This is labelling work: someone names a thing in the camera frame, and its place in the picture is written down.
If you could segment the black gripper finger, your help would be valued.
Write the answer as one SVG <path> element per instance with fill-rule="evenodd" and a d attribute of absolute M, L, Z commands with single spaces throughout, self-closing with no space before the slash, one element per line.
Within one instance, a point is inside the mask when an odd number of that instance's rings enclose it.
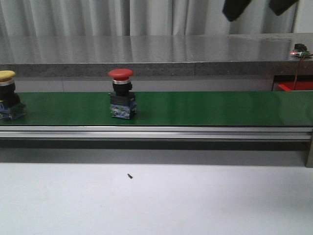
<path fill-rule="evenodd" d="M 251 0 L 225 0 L 222 12 L 232 22 L 240 17 L 250 3 Z"/>
<path fill-rule="evenodd" d="M 270 0 L 269 7 L 276 16 L 280 16 L 297 2 L 298 0 Z"/>

